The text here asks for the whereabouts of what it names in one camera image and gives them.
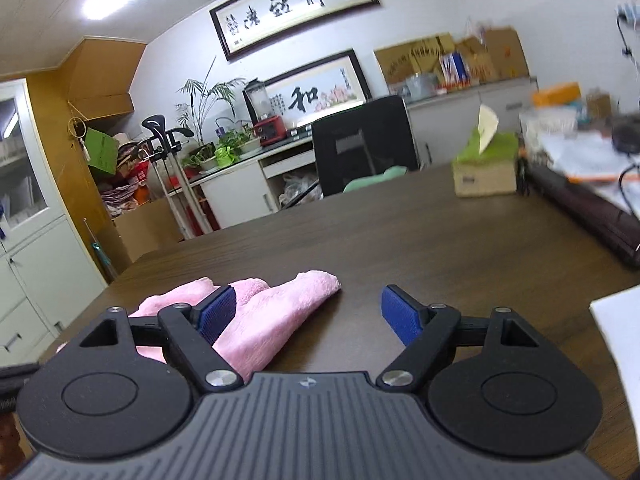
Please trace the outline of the pink towel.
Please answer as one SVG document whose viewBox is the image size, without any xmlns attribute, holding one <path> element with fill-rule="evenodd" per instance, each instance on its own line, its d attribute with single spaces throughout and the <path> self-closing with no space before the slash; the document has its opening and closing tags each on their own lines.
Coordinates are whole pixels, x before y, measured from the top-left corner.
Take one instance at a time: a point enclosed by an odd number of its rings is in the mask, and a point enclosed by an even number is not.
<svg viewBox="0 0 640 480">
<path fill-rule="evenodd" d="M 311 270 L 271 287 L 261 278 L 231 284 L 236 312 L 213 344 L 242 377 L 263 370 L 314 310 L 341 290 L 338 278 Z"/>
</svg>

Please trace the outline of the white glass-door cabinet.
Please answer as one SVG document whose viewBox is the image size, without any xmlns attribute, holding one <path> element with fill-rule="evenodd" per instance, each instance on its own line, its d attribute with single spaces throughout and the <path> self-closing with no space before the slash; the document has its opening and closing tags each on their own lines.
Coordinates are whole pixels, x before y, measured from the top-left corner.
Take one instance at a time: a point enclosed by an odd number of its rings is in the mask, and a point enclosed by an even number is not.
<svg viewBox="0 0 640 480">
<path fill-rule="evenodd" d="M 104 291 L 38 136 L 27 82 L 1 85 L 1 364 L 38 360 Z"/>
</svg>

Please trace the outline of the white paper sheet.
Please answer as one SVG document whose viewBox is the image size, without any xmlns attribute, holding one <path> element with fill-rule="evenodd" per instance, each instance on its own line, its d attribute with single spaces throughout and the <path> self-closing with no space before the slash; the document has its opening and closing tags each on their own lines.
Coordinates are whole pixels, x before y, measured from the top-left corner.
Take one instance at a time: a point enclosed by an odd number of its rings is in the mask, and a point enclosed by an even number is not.
<svg viewBox="0 0 640 480">
<path fill-rule="evenodd" d="M 594 300 L 590 312 L 614 359 L 622 382 L 634 433 L 640 416 L 640 289 L 634 286 Z"/>
</svg>

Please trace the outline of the cardboard box on floor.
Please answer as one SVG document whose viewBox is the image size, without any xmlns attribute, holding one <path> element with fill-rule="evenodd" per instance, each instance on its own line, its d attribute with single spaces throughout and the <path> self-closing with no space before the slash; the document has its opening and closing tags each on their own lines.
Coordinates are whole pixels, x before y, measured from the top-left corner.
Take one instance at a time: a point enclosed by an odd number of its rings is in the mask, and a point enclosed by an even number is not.
<svg viewBox="0 0 640 480">
<path fill-rule="evenodd" d="M 184 240 L 166 198 L 124 212 L 113 223 L 132 262 Z"/>
</svg>

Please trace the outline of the black laptop bag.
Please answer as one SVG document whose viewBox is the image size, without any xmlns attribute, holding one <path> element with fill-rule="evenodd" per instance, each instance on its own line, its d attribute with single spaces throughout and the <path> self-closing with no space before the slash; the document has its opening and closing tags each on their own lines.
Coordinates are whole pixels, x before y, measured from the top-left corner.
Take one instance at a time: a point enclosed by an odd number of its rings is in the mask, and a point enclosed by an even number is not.
<svg viewBox="0 0 640 480">
<path fill-rule="evenodd" d="M 551 169 L 521 158 L 518 161 L 518 192 L 535 190 L 564 214 L 597 237 L 622 263 L 639 267 L 639 221 L 578 183 Z"/>
</svg>

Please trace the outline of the green tissue box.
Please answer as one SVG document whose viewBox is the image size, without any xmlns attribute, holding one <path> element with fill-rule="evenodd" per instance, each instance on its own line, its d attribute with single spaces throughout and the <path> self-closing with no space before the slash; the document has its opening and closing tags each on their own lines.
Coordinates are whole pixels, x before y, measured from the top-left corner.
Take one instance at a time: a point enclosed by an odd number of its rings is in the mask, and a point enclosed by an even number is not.
<svg viewBox="0 0 640 480">
<path fill-rule="evenodd" d="M 518 135 L 501 131 L 495 111 L 482 104 L 468 144 L 451 163 L 454 192 L 460 198 L 514 194 Z"/>
</svg>

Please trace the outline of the black chair headrest stand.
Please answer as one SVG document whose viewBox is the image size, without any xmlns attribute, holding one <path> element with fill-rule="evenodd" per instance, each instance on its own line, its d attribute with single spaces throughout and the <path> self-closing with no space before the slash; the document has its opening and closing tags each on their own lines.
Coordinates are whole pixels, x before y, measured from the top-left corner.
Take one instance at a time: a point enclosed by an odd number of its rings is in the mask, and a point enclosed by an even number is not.
<svg viewBox="0 0 640 480">
<path fill-rule="evenodd" d="M 145 118 L 141 125 L 152 133 L 149 139 L 145 139 L 151 150 L 146 159 L 151 163 L 183 237 L 190 240 L 198 236 L 189 222 L 191 218 L 195 220 L 202 234 L 213 232 L 181 162 L 178 161 L 182 144 L 176 139 L 176 134 L 191 139 L 195 136 L 194 132 L 183 127 L 168 129 L 163 115 L 152 115 Z"/>
</svg>

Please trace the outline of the green paper bag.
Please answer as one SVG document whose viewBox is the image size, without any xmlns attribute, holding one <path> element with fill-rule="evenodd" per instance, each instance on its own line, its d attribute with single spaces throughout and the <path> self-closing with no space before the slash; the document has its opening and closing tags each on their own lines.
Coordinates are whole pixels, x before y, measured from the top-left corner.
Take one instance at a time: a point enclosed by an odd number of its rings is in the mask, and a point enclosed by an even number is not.
<svg viewBox="0 0 640 480">
<path fill-rule="evenodd" d="M 118 141 L 103 132 L 88 128 L 85 146 L 89 154 L 88 166 L 100 174 L 112 176 L 117 166 Z"/>
</svg>

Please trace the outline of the white low sideboard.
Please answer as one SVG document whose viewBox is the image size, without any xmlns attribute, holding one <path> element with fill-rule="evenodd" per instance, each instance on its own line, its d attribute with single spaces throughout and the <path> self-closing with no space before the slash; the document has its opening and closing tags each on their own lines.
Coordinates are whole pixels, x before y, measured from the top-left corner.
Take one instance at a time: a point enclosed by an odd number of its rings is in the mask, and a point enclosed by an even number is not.
<svg viewBox="0 0 640 480">
<path fill-rule="evenodd" d="M 221 229 L 275 214 L 281 209 L 284 176 L 296 170 L 314 172 L 311 136 L 298 136 L 243 156 L 222 169 L 206 171 L 190 182 L 206 199 Z"/>
</svg>

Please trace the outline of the black office chair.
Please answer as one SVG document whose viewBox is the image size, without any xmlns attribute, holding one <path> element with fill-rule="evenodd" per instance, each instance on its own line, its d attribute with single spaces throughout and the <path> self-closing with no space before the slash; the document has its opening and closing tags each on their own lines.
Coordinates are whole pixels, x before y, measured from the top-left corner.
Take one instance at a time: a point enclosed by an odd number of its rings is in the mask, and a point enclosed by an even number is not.
<svg viewBox="0 0 640 480">
<path fill-rule="evenodd" d="M 322 117 L 311 126 L 314 159 L 324 196 L 354 181 L 420 168 L 404 101 L 384 96 Z"/>
</svg>

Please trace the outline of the red base blender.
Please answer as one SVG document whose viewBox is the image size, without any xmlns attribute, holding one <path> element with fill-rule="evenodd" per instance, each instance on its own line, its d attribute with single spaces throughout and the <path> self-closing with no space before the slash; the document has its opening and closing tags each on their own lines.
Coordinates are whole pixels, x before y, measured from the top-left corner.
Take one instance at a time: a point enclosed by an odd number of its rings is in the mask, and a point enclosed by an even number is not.
<svg viewBox="0 0 640 480">
<path fill-rule="evenodd" d="M 260 145 L 267 146 L 285 140 L 288 130 L 282 117 L 274 111 L 265 83 L 258 79 L 250 81 L 243 89 L 243 96 Z"/>
</svg>

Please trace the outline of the potted palm plant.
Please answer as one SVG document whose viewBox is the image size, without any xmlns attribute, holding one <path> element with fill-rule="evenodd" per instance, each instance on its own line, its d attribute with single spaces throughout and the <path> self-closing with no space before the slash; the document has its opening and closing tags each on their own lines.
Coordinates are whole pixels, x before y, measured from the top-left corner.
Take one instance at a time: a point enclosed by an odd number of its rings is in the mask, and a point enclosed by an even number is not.
<svg viewBox="0 0 640 480">
<path fill-rule="evenodd" d="M 204 141 L 204 124 L 213 108 L 219 103 L 226 103 L 232 114 L 234 111 L 235 95 L 242 85 L 244 78 L 232 78 L 226 81 L 211 82 L 210 77 L 216 60 L 213 60 L 203 80 L 189 78 L 177 92 L 184 95 L 184 100 L 176 104 L 177 122 L 181 128 L 187 128 L 194 133 L 198 148 L 183 162 L 183 167 L 198 168 L 201 162 L 200 153 L 206 147 Z"/>
</svg>

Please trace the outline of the cardboard boxes on sideboard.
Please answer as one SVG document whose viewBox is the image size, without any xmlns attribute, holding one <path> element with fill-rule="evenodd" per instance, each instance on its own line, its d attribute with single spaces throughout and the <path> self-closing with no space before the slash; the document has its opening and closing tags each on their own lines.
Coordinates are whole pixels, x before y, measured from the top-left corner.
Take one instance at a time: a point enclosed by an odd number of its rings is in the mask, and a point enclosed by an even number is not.
<svg viewBox="0 0 640 480">
<path fill-rule="evenodd" d="M 444 32 L 378 49 L 374 56 L 393 91 L 420 78 L 454 90 L 529 76 L 520 37 L 512 27 L 488 28 L 480 36 L 462 39 Z"/>
</svg>

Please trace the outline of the framed calligraphy with flowers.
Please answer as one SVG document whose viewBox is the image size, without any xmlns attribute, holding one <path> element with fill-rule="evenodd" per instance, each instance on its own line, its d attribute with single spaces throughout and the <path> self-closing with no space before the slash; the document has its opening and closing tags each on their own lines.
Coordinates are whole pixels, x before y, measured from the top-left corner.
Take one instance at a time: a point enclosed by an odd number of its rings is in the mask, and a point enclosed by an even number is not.
<svg viewBox="0 0 640 480">
<path fill-rule="evenodd" d="M 265 81 L 270 107 L 288 130 L 302 128 L 328 115 L 348 110 L 372 99 L 354 50 L 320 58 Z"/>
</svg>

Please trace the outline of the long calligraphy frame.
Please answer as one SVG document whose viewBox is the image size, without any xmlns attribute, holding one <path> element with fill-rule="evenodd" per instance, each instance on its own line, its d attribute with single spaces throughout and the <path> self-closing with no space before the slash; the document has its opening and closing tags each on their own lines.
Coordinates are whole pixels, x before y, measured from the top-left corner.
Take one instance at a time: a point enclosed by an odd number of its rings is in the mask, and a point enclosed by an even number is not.
<svg viewBox="0 0 640 480">
<path fill-rule="evenodd" d="M 229 0 L 209 11 L 229 61 L 332 16 L 377 6 L 380 0 Z"/>
</svg>

